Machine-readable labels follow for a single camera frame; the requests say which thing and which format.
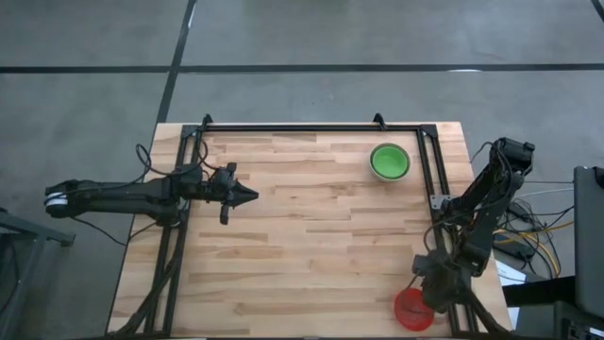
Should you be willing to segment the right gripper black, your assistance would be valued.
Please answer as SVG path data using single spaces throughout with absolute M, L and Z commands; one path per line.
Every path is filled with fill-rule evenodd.
M 451 305 L 451 296 L 461 295 L 466 288 L 461 269 L 442 250 L 415 255 L 413 274 L 422 279 L 422 303 L 432 312 L 445 313 Z M 438 296 L 438 306 L 434 296 Z

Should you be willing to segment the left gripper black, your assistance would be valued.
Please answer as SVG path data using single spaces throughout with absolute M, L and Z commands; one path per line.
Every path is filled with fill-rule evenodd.
M 203 200 L 207 203 L 219 202 L 221 210 L 219 220 L 222 225 L 228 224 L 228 213 L 236 207 L 235 186 L 240 196 L 237 205 L 251 202 L 259 198 L 259 193 L 246 187 L 235 179 L 237 164 L 229 162 L 226 166 L 217 167 L 205 184 Z

